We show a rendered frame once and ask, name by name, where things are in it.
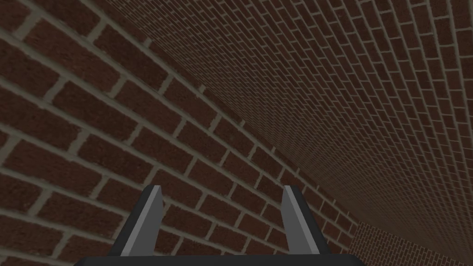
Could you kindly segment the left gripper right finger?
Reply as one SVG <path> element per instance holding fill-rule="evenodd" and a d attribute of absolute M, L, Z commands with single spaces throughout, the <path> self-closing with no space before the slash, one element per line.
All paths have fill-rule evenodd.
<path fill-rule="evenodd" d="M 330 254 L 302 192 L 297 186 L 284 186 L 281 216 L 290 254 Z"/>

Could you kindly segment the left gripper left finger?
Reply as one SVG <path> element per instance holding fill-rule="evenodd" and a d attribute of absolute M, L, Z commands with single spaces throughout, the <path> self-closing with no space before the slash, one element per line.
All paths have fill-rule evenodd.
<path fill-rule="evenodd" d="M 161 186 L 146 186 L 126 219 L 109 255 L 112 257 L 152 256 L 163 218 L 163 209 Z"/>

